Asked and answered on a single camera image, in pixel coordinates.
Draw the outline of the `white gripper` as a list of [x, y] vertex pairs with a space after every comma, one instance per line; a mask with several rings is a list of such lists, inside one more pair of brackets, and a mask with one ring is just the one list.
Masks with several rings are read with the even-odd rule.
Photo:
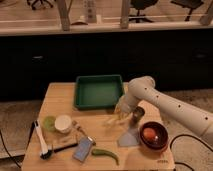
[[120, 119], [125, 119], [128, 115], [133, 111], [135, 107], [134, 97], [129, 94], [125, 94], [120, 97], [115, 110], [114, 114]]

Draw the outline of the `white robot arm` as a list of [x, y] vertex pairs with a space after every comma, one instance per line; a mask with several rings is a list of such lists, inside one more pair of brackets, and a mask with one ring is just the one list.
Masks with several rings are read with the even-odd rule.
[[213, 113], [159, 92], [151, 76], [135, 78], [128, 83], [127, 92], [116, 105], [118, 118], [127, 117], [142, 100], [154, 105], [213, 147]]

